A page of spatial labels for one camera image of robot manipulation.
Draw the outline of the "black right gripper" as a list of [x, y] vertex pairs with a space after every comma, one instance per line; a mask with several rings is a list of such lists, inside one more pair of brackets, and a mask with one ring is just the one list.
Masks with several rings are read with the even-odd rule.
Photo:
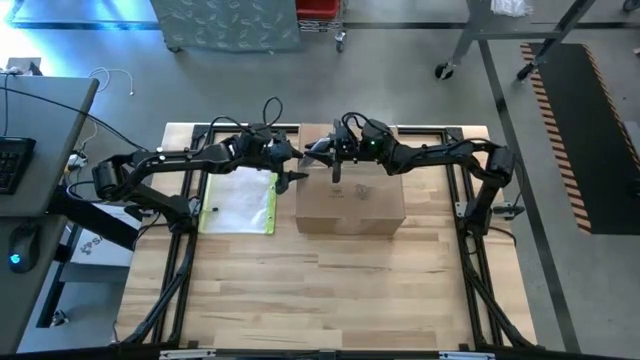
[[307, 152], [326, 153], [332, 150], [332, 182], [341, 180], [341, 164], [344, 161], [354, 163], [379, 162], [390, 156], [396, 145], [391, 129], [383, 122], [363, 117], [364, 123], [356, 123], [361, 130], [357, 136], [349, 125], [351, 117], [336, 119], [332, 137], [322, 137], [305, 145]]

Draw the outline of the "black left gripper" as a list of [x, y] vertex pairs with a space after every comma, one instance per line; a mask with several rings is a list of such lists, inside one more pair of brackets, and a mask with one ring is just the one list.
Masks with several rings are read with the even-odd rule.
[[[291, 159], [303, 159], [304, 154], [293, 147], [283, 130], [273, 131], [264, 124], [250, 124], [239, 139], [242, 165], [255, 168], [278, 168]], [[275, 192], [284, 194], [292, 182], [305, 179], [307, 173], [287, 171], [277, 174]]]

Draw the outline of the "brown cardboard box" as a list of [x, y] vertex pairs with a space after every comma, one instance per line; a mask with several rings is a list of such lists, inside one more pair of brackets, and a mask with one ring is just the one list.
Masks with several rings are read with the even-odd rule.
[[[303, 124], [301, 149], [333, 132], [333, 124]], [[295, 222], [306, 234], [392, 235], [406, 218], [402, 177], [389, 176], [374, 162], [345, 161], [341, 180], [332, 182], [332, 170], [314, 161], [298, 169], [308, 177], [297, 182]]]

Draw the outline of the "clear pouch with green edge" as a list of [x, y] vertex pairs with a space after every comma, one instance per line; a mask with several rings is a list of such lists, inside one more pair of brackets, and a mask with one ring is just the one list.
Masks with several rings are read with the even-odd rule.
[[201, 234], [262, 234], [275, 230], [277, 176], [240, 167], [227, 175], [207, 176], [199, 218]]

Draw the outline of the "white printed box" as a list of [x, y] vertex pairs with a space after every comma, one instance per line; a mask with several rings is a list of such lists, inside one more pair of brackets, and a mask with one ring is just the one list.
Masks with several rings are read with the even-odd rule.
[[[141, 221], [127, 214], [121, 206], [100, 205], [96, 207], [105, 211], [115, 219], [121, 220], [134, 229], [134, 235], [141, 227]], [[116, 266], [128, 268], [133, 252], [100, 237], [95, 233], [82, 229], [70, 261], [83, 265]]]

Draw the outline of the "black desk leg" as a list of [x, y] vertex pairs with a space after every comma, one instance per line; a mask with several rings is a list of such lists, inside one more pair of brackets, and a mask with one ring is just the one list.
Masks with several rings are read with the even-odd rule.
[[71, 198], [61, 185], [55, 188], [47, 211], [50, 214], [65, 216], [82, 228], [127, 250], [133, 249], [134, 241], [138, 236], [138, 230], [131, 225], [93, 204]]

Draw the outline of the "white plastic bag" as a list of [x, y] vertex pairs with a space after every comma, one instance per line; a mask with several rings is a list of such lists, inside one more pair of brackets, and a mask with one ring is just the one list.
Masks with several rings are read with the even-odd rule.
[[533, 13], [527, 0], [491, 0], [490, 10], [495, 15], [513, 18], [525, 17]]

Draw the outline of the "grey desk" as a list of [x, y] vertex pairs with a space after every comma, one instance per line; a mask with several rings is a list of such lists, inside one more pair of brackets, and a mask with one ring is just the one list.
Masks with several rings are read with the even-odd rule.
[[[0, 195], [0, 355], [18, 349], [64, 232], [66, 218], [47, 208], [97, 86], [90, 78], [0, 76], [0, 135], [36, 141], [16, 192]], [[40, 226], [40, 256], [29, 272], [14, 273], [9, 237], [24, 223]]]

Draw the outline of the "black hazard-striped floor mat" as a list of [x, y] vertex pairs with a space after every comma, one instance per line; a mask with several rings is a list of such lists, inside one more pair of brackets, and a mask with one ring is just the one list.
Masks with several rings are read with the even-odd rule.
[[640, 235], [640, 155], [588, 47], [559, 45], [529, 83], [578, 228]]

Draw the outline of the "black keyboard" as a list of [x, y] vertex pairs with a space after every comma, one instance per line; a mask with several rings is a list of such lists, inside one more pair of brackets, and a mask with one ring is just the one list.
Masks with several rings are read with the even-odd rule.
[[32, 138], [0, 136], [0, 195], [16, 192], [31, 162], [35, 145]]

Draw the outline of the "black computer mouse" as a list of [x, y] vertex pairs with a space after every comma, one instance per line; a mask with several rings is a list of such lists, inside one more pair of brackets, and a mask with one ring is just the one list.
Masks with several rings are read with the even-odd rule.
[[15, 228], [9, 237], [8, 266], [14, 273], [26, 273], [38, 262], [40, 226], [24, 223]]

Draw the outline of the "grey rolling table frame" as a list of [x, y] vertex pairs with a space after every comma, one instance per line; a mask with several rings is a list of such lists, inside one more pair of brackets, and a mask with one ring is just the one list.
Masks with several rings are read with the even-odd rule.
[[547, 55], [555, 49], [573, 30], [596, 0], [574, 0], [565, 14], [551, 30], [516, 30], [509, 28], [514, 20], [498, 20], [490, 10], [491, 0], [466, 0], [469, 17], [451, 57], [438, 64], [434, 70], [435, 77], [446, 80], [452, 76], [454, 69], [461, 64], [471, 43], [488, 40], [542, 40], [541, 48], [526, 65], [516, 74], [518, 80], [524, 80], [533, 74]]

